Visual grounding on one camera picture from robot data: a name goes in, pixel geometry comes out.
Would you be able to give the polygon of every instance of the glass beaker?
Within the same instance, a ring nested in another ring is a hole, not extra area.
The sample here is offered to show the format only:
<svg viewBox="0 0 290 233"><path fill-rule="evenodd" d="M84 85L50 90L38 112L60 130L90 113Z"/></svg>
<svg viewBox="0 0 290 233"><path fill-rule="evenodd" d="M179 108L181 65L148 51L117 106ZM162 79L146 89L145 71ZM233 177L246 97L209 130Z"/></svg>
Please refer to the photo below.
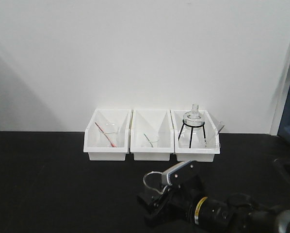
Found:
<svg viewBox="0 0 290 233"><path fill-rule="evenodd" d="M118 145L118 126L111 123L98 125L99 141L98 147L117 147Z"/></svg>
<svg viewBox="0 0 290 233"><path fill-rule="evenodd" d="M144 133L144 139L141 147L157 148L159 147L159 137L154 134Z"/></svg>

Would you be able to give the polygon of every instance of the black table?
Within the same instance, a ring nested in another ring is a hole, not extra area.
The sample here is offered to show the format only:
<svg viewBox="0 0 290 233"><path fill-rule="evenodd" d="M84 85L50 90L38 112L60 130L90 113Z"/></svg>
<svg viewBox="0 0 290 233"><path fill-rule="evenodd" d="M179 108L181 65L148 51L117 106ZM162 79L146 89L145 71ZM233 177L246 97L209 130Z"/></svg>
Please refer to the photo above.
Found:
<svg viewBox="0 0 290 233"><path fill-rule="evenodd" d="M136 195L149 171L177 163L89 161L83 133L0 132L0 232L199 232L184 221L154 229L143 222ZM268 206L290 208L290 185L274 168L290 158L290 145L265 134L221 134L221 154L201 163L209 195L253 196Z"/></svg>

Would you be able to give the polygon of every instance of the yellow label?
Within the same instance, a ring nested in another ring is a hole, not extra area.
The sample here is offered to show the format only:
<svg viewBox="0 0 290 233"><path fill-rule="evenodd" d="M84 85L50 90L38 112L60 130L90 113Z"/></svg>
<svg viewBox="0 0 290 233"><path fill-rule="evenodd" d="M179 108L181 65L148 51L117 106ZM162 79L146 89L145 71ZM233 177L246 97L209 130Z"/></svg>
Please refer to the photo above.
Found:
<svg viewBox="0 0 290 233"><path fill-rule="evenodd" d="M208 197L203 197L197 204L196 208L195 208L195 212L194 212L194 222L195 224L199 225L199 212L200 212L200 208L201 205L203 204L203 202L207 199Z"/></svg>

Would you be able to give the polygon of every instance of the black metal stand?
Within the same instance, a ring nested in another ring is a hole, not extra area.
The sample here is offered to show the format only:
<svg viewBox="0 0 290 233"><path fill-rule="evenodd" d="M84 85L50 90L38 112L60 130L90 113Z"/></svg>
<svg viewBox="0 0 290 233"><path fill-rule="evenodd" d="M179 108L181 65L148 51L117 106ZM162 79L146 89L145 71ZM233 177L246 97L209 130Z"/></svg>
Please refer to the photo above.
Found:
<svg viewBox="0 0 290 233"><path fill-rule="evenodd" d="M194 129L194 128L200 128L200 127L202 127L202 129L203 129L203 137L204 137L204 139L206 139L206 137L205 137L204 124L205 124L205 122L203 122L203 124L202 124L202 125L199 125L199 126L191 126L191 125L186 124L186 123L184 122L184 120L183 120L183 125L182 125L182 128L180 129L180 132L179 132L179 135L178 135L178 140L179 140L179 138L180 138L180 135L182 134L182 131L183 131L184 125L186 125L186 126L188 126L188 127L191 128L191 132L190 132L190 141L189 141L189 148L192 147L193 129Z"/></svg>

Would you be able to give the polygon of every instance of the storage bin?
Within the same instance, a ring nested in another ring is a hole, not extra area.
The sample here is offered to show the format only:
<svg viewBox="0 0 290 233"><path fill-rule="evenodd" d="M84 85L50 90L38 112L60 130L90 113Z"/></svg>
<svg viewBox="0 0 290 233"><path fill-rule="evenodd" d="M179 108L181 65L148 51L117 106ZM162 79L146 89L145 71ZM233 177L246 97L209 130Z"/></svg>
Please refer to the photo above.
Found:
<svg viewBox="0 0 290 233"><path fill-rule="evenodd" d="M129 153L130 121L130 109L96 109L84 137L83 151L89 159L125 160Z"/></svg>
<svg viewBox="0 0 290 233"><path fill-rule="evenodd" d="M170 160L174 132L169 110L133 110L130 151L134 160Z"/></svg>
<svg viewBox="0 0 290 233"><path fill-rule="evenodd" d="M178 161L197 160L199 162L213 162L215 154L220 153L219 136L216 135L211 141L204 143L202 128L193 130L192 145L189 148L190 128L184 127L184 131L178 140L178 135L183 124L183 115L189 110L171 110L172 122L174 126L175 154ZM206 110L201 111L204 115L206 135L211 135L216 127Z"/></svg>

